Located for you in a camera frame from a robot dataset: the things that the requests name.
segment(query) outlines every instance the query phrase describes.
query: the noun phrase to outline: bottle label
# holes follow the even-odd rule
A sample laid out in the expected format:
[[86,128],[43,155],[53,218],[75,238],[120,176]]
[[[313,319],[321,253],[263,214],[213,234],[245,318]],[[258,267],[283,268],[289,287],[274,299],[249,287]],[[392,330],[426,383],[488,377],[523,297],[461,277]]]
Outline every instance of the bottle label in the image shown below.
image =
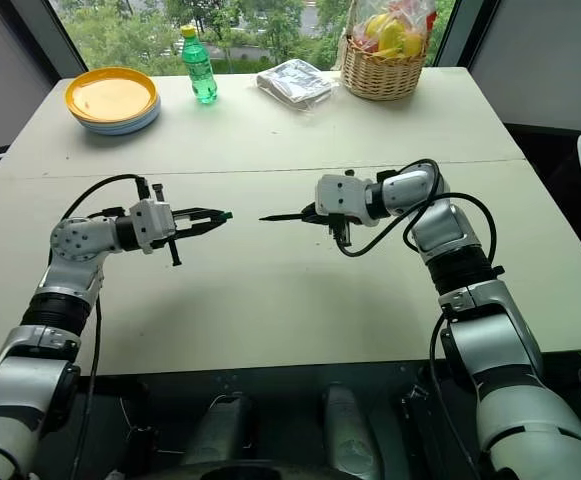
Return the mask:
[[199,62],[186,64],[190,78],[206,78],[212,75],[212,66],[210,62]]

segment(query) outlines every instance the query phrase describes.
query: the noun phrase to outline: bottle cap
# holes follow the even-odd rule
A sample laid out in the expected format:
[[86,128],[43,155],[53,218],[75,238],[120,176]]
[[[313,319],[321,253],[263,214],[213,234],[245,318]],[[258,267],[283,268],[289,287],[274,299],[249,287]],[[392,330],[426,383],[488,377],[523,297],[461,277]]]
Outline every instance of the bottle cap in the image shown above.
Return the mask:
[[186,25],[184,27],[181,27],[181,35],[183,35],[183,38],[196,37],[197,31],[192,25]]

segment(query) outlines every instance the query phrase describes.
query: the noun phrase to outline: yellow plate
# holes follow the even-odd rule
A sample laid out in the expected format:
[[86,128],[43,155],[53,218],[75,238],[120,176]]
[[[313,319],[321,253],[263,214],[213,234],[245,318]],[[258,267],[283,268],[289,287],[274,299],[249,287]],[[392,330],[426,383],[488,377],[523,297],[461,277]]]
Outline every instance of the yellow plate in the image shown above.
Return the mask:
[[147,76],[131,68],[106,67],[75,78],[65,101],[72,114],[95,123],[132,120],[152,108],[157,89]]

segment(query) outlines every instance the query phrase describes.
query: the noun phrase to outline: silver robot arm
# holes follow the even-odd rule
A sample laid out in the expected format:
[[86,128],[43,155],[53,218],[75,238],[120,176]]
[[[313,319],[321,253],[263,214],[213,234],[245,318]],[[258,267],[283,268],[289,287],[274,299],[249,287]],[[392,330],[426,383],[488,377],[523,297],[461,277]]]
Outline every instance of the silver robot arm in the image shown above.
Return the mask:
[[[178,265],[176,239],[203,234],[231,218],[203,208],[173,212],[161,185],[153,188],[157,200],[144,188],[144,198],[128,216],[113,208],[94,218],[67,218],[52,230],[52,260],[21,324],[0,351],[0,480],[27,478],[40,437],[67,420],[80,374],[73,362],[101,289],[106,257],[139,249],[150,254],[167,244]],[[179,219],[209,221],[178,230]]]
[[[331,221],[308,221],[329,224],[337,242],[349,245],[348,219],[375,226],[425,200],[433,188],[433,169],[424,162],[382,177],[373,182],[325,175],[317,184],[315,210]],[[435,193],[447,190],[441,179]],[[543,385],[539,347],[497,279],[503,271],[491,266],[466,215],[449,199],[435,200],[412,236],[447,320],[441,333],[446,358],[477,393],[477,433],[490,473],[521,480],[581,475],[581,422]]]

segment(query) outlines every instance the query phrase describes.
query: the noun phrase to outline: greenery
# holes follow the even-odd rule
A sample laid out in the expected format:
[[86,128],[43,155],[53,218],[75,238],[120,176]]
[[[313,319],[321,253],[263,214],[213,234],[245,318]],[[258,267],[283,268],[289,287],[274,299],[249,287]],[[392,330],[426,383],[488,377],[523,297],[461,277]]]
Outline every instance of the greenery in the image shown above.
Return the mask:
[[[149,75],[181,75],[179,27],[197,26],[200,39],[222,49],[216,73],[258,72],[289,58],[332,68],[350,0],[316,0],[318,35],[301,35],[303,0],[59,0],[57,13],[89,68],[123,65]],[[434,60],[455,0],[436,0],[438,17],[427,64]],[[247,31],[235,29],[240,19]],[[250,58],[233,48],[257,46],[266,57]]]

